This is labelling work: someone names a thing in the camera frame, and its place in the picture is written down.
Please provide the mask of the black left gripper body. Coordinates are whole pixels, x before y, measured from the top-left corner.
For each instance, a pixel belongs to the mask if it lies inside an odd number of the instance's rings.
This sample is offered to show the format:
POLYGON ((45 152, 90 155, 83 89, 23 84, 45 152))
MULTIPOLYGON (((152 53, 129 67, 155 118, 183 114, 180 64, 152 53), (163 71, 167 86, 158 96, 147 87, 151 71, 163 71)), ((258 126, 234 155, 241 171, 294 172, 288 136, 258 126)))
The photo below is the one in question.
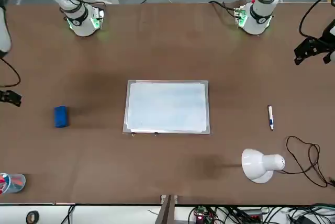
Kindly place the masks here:
POLYGON ((318 53, 334 52, 334 31, 324 31, 319 40, 321 44, 318 53))

